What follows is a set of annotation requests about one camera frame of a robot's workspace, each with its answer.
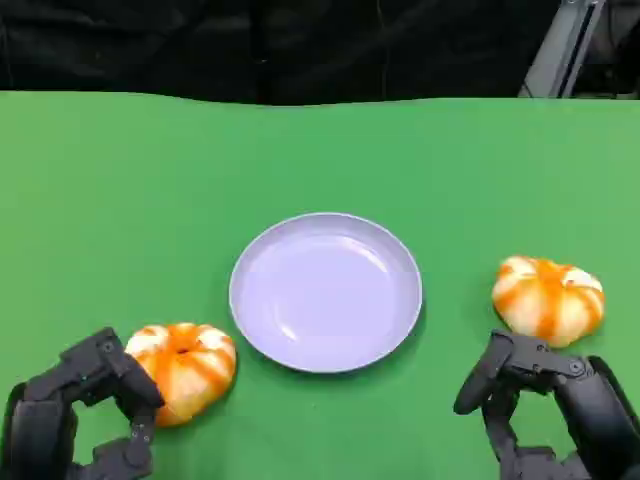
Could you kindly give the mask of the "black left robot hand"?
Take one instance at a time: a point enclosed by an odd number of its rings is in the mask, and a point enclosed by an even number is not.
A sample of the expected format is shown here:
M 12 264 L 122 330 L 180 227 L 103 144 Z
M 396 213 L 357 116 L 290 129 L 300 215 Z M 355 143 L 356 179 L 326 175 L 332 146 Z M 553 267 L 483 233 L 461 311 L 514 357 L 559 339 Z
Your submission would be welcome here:
M 94 448 L 86 465 L 74 460 L 78 416 L 113 398 L 128 435 Z M 153 471 L 151 444 L 163 397 L 110 328 L 81 340 L 58 363 L 19 383 L 6 404 L 1 435 L 4 479 L 143 479 Z

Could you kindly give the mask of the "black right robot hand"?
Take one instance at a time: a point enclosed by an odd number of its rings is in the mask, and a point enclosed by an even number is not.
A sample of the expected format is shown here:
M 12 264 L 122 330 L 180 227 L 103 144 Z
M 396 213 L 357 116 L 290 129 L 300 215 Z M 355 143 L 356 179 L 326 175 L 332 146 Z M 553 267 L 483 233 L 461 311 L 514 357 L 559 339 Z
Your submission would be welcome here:
M 524 390 L 553 395 L 576 447 L 566 459 L 550 447 L 519 445 L 510 420 Z M 494 330 L 453 410 L 481 411 L 502 479 L 639 476 L 639 418 L 598 356 L 560 354 L 536 337 Z

